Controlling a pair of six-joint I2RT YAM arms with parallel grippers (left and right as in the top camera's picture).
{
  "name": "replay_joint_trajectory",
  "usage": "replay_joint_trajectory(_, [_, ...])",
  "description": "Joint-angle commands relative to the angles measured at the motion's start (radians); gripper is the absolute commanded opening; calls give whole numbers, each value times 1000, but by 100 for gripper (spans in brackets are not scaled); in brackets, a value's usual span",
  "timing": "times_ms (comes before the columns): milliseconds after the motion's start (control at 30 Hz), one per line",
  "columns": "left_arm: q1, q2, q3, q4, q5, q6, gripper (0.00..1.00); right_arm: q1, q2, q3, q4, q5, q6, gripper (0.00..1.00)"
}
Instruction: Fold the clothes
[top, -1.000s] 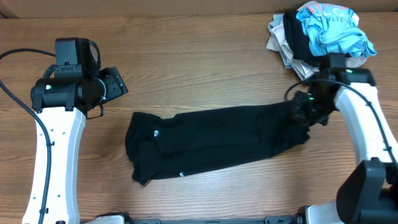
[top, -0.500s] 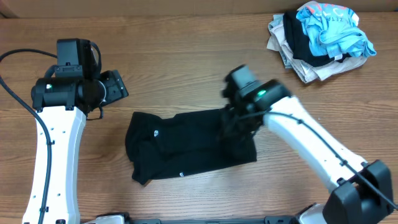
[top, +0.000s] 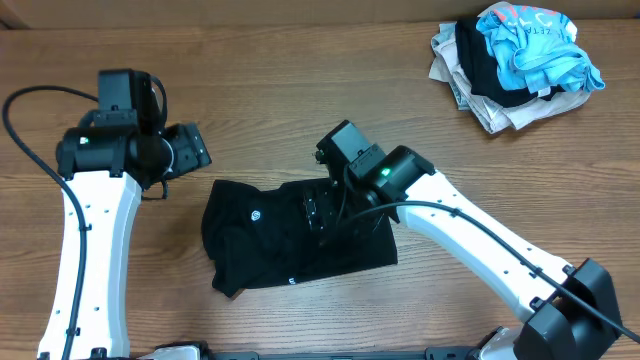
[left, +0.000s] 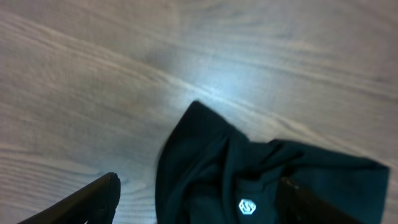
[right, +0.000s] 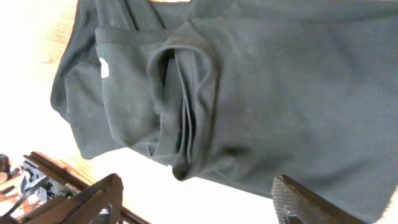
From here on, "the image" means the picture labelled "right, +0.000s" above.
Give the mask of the black t-shirt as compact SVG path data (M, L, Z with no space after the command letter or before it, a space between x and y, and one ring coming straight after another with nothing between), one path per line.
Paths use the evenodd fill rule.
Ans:
M50 102L86 159L128 147L263 197L285 174L375 222L397 187L397 2L79 1Z

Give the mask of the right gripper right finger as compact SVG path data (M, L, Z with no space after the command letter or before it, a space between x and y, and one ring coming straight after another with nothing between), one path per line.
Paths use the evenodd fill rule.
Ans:
M271 194L279 224L365 224L287 175L274 178Z

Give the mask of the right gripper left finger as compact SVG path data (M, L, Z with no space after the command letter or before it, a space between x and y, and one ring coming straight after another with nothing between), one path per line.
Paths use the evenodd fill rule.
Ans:
M93 223L102 209L109 210L106 223L117 223L121 216L123 183L116 174L110 174L70 199L56 199L28 214L24 223L79 224Z

